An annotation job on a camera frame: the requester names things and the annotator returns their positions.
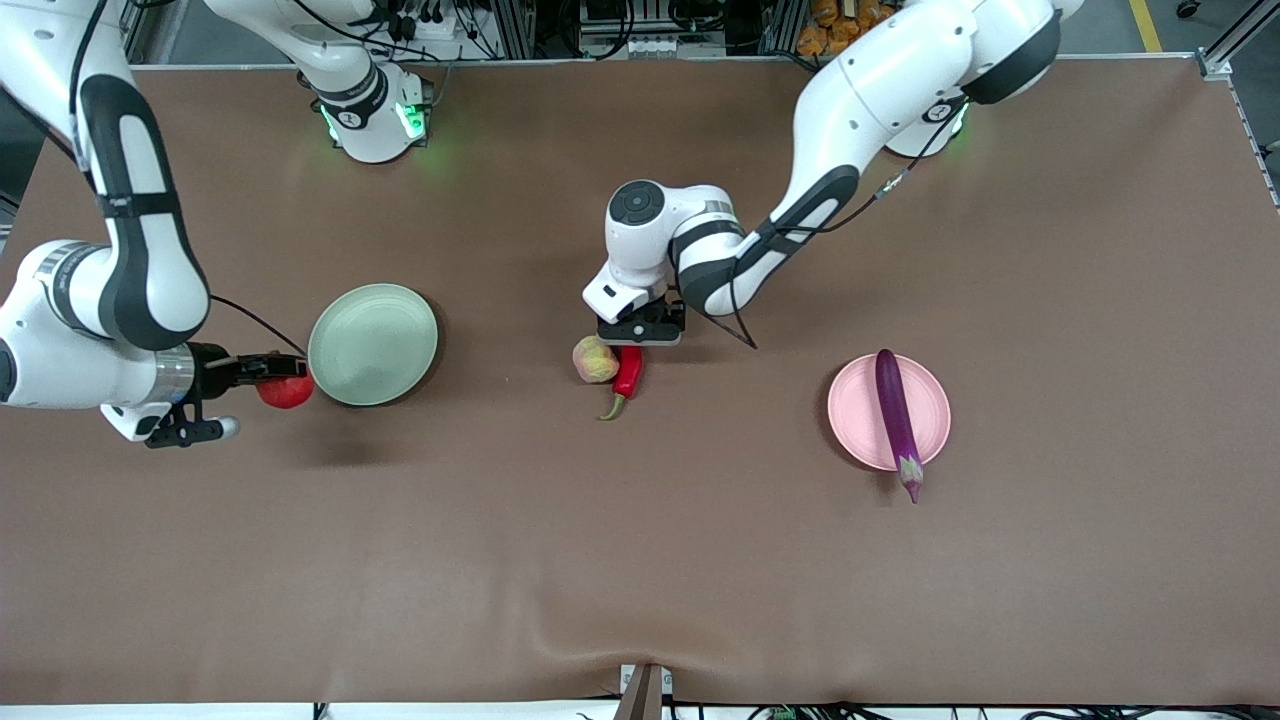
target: purple eggplant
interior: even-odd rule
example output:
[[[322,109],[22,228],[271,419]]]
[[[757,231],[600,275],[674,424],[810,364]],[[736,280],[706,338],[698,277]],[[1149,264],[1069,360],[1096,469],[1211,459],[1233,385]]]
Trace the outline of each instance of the purple eggplant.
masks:
[[[911,432],[911,414],[906,410],[906,392],[902,389],[897,357],[888,350],[876,354],[876,395],[879,396],[888,445],[897,464],[897,479],[911,496],[911,503],[916,503],[920,501],[920,483],[924,482],[924,462],[920,462],[920,452],[915,448],[915,433]]]

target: robotic arm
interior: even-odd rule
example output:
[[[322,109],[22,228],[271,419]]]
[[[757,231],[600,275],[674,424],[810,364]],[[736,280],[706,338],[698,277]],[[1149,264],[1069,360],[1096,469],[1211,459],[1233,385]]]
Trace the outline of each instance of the robotic arm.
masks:
[[[93,0],[0,0],[0,87],[72,138],[111,240],[56,240],[22,261],[0,306],[0,402],[101,407],[120,434],[152,446],[227,437],[236,420],[205,420],[201,400],[306,365],[227,363],[220,347],[187,342],[209,313],[209,288],[155,115],[120,46],[120,9],[101,10]],[[184,405],[196,406],[195,421]]]
[[[289,56],[320,97],[329,133],[361,163],[394,160],[426,136],[422,78],[374,63],[342,27],[374,13],[372,0],[205,0]]]
[[[996,102],[1038,81],[1057,54],[1059,22],[1083,0],[915,0],[831,60],[801,92],[786,195],[749,234],[723,190],[614,193],[605,217],[609,260],[582,291],[605,342],[672,342],[666,258],[682,300],[718,316],[760,286],[849,202],[872,158],[897,136],[909,152],[937,152],[964,96]]]

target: table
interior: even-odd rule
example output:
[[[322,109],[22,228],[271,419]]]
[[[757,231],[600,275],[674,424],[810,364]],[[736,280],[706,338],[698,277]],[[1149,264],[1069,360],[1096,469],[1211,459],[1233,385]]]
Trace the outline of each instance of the table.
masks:
[[[232,393],[243,436],[188,451],[3,409],[0,701],[581,697],[652,660],[709,702],[1280,703],[1280,218],[1190,60],[974,108],[769,283],[758,352],[692,320],[595,421],[568,354],[609,195],[713,182],[754,225],[805,79],[466,67],[430,147],[366,167],[292,72],[140,72],[216,292],[305,338],[403,283],[444,347],[389,407]],[[5,288],[52,237],[105,231],[46,152]],[[219,306],[197,340],[278,347]],[[886,346],[954,410],[916,507],[824,429]]]

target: floor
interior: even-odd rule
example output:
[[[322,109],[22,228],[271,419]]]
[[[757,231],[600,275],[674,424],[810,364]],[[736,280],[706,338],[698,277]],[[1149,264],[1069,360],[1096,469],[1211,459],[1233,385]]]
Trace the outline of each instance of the floor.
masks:
[[[1242,0],[1203,0],[1199,12],[1179,19],[1178,0],[1087,0],[1064,24],[1062,53],[1189,51],[1217,38],[1247,4]],[[283,63],[284,55],[256,35],[215,15],[200,0],[178,0],[165,12],[175,14],[177,33],[146,49],[146,61],[172,64]],[[1137,18],[1149,19],[1139,24]],[[1271,23],[1233,60],[1233,82],[1254,136],[1262,143],[1280,140],[1280,23]],[[40,136],[0,100],[0,234],[12,223],[31,168],[40,152]],[[1267,160],[1280,179],[1280,152]]]

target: robot logo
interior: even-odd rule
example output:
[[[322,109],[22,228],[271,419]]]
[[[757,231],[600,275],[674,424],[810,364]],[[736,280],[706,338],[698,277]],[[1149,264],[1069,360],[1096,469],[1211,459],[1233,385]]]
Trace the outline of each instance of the robot logo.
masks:
[[[951,105],[946,102],[938,102],[937,105],[929,108],[924,117],[933,123],[941,123],[951,115]]]

